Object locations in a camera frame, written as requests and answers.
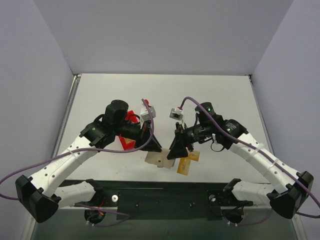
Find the beige leather card holder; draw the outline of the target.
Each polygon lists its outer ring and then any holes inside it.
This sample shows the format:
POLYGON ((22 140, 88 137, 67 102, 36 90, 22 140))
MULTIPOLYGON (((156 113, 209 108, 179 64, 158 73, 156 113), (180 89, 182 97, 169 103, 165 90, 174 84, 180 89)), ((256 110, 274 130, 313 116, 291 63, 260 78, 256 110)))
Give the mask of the beige leather card holder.
POLYGON ((170 150, 162 148, 161 152, 149 151, 145 157, 145 162, 155 165, 158 168, 171 169, 175 165, 175 159, 167 159, 170 150))

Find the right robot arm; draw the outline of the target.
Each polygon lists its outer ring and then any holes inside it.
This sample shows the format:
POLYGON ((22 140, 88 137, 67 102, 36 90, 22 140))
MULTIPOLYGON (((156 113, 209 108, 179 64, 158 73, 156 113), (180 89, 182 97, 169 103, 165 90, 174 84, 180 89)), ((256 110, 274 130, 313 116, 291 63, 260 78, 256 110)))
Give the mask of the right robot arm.
POLYGON ((223 190, 226 203, 266 205, 278 215, 292 219, 310 195, 314 177, 308 171, 299 172, 280 161, 238 121, 216 114, 210 102, 196 106, 195 112, 194 126, 186 127, 183 110, 180 107, 171 109, 169 117, 177 123, 167 159, 186 158, 194 150, 194 143, 211 140, 243 158, 268 180, 264 184, 233 179, 223 190))

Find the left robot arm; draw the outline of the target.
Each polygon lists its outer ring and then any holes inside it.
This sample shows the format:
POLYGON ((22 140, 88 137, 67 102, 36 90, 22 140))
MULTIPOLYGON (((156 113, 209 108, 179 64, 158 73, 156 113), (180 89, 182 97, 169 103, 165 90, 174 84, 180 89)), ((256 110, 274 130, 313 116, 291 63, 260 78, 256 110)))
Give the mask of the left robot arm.
POLYGON ((135 141, 135 151, 161 152, 161 146, 154 136, 156 111, 146 100, 140 111, 139 122, 127 118, 129 105, 123 100, 113 100, 105 112, 89 123, 60 155, 48 165, 26 177, 21 175, 16 181, 17 198, 37 223, 51 218, 58 209, 88 202, 99 205, 105 191, 93 179, 62 187, 61 184, 85 161, 100 152, 107 152, 106 146, 117 136, 135 141))

